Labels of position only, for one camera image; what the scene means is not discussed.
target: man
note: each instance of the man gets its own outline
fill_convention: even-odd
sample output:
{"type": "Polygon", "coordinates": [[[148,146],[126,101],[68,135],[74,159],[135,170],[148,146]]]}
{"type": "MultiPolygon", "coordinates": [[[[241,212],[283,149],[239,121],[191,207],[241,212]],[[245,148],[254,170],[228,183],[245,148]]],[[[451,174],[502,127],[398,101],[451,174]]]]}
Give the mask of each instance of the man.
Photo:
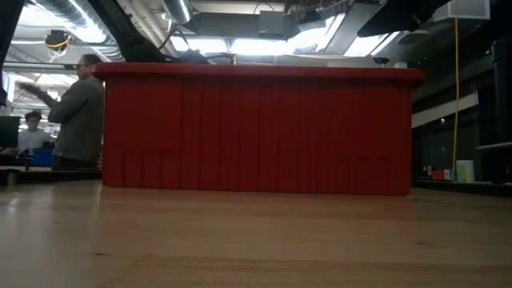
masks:
{"type": "Polygon", "coordinates": [[[60,123],[52,170],[95,169],[103,135],[103,83],[93,77],[93,66],[102,60],[86,54],[77,64],[76,81],[61,101],[32,85],[22,88],[37,95],[50,108],[48,120],[60,123]]]}
{"type": "Polygon", "coordinates": [[[51,136],[38,128],[41,118],[37,111],[25,114],[28,127],[18,134],[18,148],[7,148],[2,154],[20,155],[27,150],[41,148],[44,142],[51,142],[51,136]]]}

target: wooden tabletop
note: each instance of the wooden tabletop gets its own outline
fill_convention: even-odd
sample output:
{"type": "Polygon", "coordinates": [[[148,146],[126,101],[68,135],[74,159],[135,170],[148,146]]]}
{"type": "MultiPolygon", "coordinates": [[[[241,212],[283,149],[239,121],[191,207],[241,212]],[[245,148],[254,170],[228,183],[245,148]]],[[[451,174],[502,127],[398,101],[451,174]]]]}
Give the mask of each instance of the wooden tabletop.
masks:
{"type": "Polygon", "coordinates": [[[512,200],[0,187],[1,287],[512,287],[512,200]]]}

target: red object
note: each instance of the red object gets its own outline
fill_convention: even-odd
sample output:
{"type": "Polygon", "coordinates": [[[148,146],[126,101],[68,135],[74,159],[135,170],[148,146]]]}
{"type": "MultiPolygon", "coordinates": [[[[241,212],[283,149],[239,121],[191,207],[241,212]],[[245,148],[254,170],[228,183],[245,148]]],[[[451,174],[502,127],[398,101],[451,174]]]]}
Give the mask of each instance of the red object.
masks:
{"type": "Polygon", "coordinates": [[[107,63],[103,183],[406,195],[419,70],[107,63]]]}
{"type": "Polygon", "coordinates": [[[445,173],[444,171],[432,171],[432,180],[444,180],[445,173]]]}

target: computer monitor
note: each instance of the computer monitor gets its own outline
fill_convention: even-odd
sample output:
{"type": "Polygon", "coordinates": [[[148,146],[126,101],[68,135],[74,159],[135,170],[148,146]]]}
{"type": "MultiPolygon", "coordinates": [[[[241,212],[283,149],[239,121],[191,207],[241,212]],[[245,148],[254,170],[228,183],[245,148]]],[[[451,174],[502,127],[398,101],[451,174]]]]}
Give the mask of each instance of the computer monitor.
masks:
{"type": "Polygon", "coordinates": [[[20,117],[0,116],[0,147],[18,147],[20,117]]]}

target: dark hair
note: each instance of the dark hair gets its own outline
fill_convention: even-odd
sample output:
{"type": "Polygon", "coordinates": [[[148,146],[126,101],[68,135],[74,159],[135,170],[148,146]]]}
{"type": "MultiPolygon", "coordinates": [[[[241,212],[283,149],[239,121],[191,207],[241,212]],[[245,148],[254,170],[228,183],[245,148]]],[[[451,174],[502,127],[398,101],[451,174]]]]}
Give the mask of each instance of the dark hair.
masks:
{"type": "Polygon", "coordinates": [[[41,116],[41,113],[39,113],[37,111],[32,111],[32,112],[25,114],[25,120],[28,121],[30,118],[37,118],[38,120],[41,120],[42,116],[41,116]]]}
{"type": "Polygon", "coordinates": [[[84,54],[82,55],[82,59],[87,65],[94,65],[102,62],[100,57],[98,57],[96,54],[84,54]]]}

